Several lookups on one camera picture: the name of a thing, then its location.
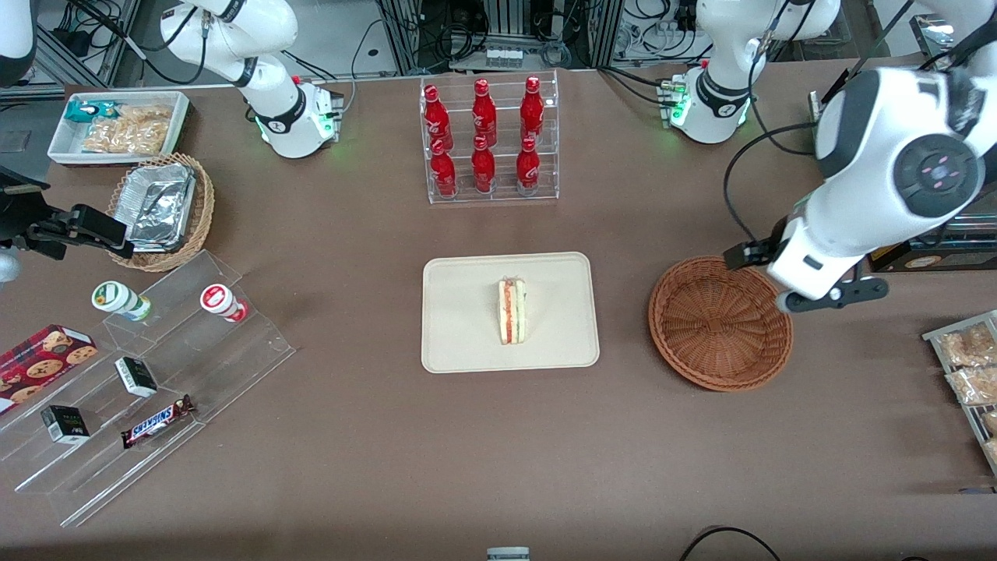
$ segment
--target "table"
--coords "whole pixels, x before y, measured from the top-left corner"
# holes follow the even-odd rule
[[[768,125],[803,119],[806,91],[842,65],[768,68]],[[301,161],[259,140],[236,91],[189,90],[180,148],[217,196],[207,247],[300,351],[82,528],[0,487],[0,557],[475,560],[527,545],[537,561],[658,560],[733,524],[784,559],[992,558],[994,497],[954,493],[988,484],[986,462],[919,338],[993,308],[992,276],[891,276],[887,300],[796,316],[790,363],[765,387],[699,389],[654,348],[647,296],[678,261],[742,239],[720,181],[758,129],[701,146],[595,72],[560,80],[561,199],[491,209],[427,203],[418,80],[362,83],[342,142]],[[50,201],[102,208],[121,173],[53,166]],[[765,231],[819,182],[813,162],[763,144],[732,189]],[[594,366],[422,369],[427,261],[561,251],[591,259]],[[159,277],[92,249],[24,264],[0,292],[5,348],[48,322],[100,321],[100,281]],[[737,536],[695,558],[722,552],[766,558]]]

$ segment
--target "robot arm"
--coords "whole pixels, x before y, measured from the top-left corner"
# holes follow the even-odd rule
[[[188,17],[192,11],[199,11]],[[338,138],[342,99],[296,84],[273,56],[294,44],[298,21],[284,0],[189,0],[163,13],[164,40],[190,64],[239,88],[256,113],[263,140],[286,158],[302,158]]]
[[[978,26],[997,0],[936,4],[943,16],[945,6],[986,14]],[[767,264],[790,289],[780,302],[788,311],[885,296],[882,280],[841,277],[867,253],[945,224],[979,193],[982,157],[997,144],[995,48],[945,73],[876,69],[850,80],[818,123],[824,184],[771,238],[729,250],[728,266]]]
[[[701,143],[731,138],[748,110],[749,77],[754,82],[765,67],[768,43],[789,40],[798,27],[797,39],[817,37],[839,9],[840,0],[699,0],[696,19],[713,39],[713,55],[706,69],[675,78],[688,99],[677,100],[682,110],[672,114],[671,126]]]
[[[0,2],[0,88],[21,79],[35,60],[36,1],[4,0]]]

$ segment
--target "white tray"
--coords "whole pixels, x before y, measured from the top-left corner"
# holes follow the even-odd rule
[[[504,277],[526,282],[526,341],[501,344]],[[434,374],[583,368],[599,358],[592,271],[577,252],[436,259],[423,269],[423,366]]]

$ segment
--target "snickers bar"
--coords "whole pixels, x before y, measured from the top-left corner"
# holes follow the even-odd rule
[[[125,450],[135,446],[140,440],[156,434],[168,424],[187,415],[191,411],[193,411],[193,403],[190,402],[189,395],[185,395],[183,399],[174,401],[169,407],[142,421],[132,430],[122,432],[122,442],[125,444]]]

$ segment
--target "coca-cola bottle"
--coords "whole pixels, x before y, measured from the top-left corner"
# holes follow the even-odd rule
[[[443,141],[444,150],[454,148],[454,136],[450,134],[450,115],[440,101],[440,90],[430,84],[423,89],[426,96],[426,129],[430,133],[430,146],[433,141]]]
[[[452,199],[457,196],[457,171],[454,169],[454,161],[444,149],[443,139],[433,141],[430,150],[433,151],[430,169],[433,170],[433,183],[437,186],[437,193],[444,199]]]
[[[475,116],[475,134],[485,135],[489,147],[499,141],[499,122],[496,116],[496,102],[489,93],[489,81],[475,80],[475,106],[471,109]]]
[[[540,97],[540,79],[526,78],[526,95],[519,106],[519,132],[522,138],[539,138],[543,131],[543,98]]]
[[[475,153],[471,156],[471,166],[475,169],[475,189],[487,195],[496,185],[496,157],[489,150],[485,135],[475,137]]]
[[[522,150],[515,159],[515,176],[518,179],[516,188],[524,197],[536,195],[539,187],[537,178],[540,175],[540,156],[536,154],[536,139],[522,139]]]

